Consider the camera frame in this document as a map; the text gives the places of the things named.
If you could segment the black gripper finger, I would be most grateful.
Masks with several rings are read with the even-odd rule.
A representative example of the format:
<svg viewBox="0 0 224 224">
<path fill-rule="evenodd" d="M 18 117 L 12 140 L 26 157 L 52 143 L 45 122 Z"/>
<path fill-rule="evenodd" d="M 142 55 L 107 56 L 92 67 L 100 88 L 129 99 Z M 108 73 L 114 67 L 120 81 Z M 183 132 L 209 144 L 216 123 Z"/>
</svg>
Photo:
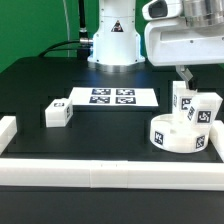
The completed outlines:
<svg viewBox="0 0 224 224">
<path fill-rule="evenodd" d="M 186 84 L 186 88 L 189 90 L 196 89 L 196 81 L 191 71 L 184 65 L 177 65 L 176 72 L 183 79 Z"/>
</svg>

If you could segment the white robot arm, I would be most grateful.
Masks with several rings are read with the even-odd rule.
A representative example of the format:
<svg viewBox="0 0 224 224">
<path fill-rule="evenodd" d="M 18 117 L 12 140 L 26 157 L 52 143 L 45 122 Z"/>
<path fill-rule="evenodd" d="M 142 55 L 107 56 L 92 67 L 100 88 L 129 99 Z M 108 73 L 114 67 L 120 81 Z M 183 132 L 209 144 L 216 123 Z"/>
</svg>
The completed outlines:
<svg viewBox="0 0 224 224">
<path fill-rule="evenodd" d="M 224 63 L 224 0 L 151 0 L 142 8 L 144 34 L 135 29 L 136 0 L 99 0 L 99 28 L 88 63 L 123 72 L 144 61 L 174 66 L 193 89 L 190 65 Z"/>
</svg>

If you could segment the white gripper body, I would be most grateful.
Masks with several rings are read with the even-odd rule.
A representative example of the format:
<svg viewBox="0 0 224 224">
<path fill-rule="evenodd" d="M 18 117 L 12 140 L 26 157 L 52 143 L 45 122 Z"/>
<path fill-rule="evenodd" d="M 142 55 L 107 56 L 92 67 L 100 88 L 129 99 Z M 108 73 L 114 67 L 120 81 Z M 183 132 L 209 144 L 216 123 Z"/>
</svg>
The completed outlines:
<svg viewBox="0 0 224 224">
<path fill-rule="evenodd" d="M 144 31 L 148 60 L 154 66 L 224 63 L 224 25 L 190 28 L 183 18 L 154 20 Z"/>
</svg>

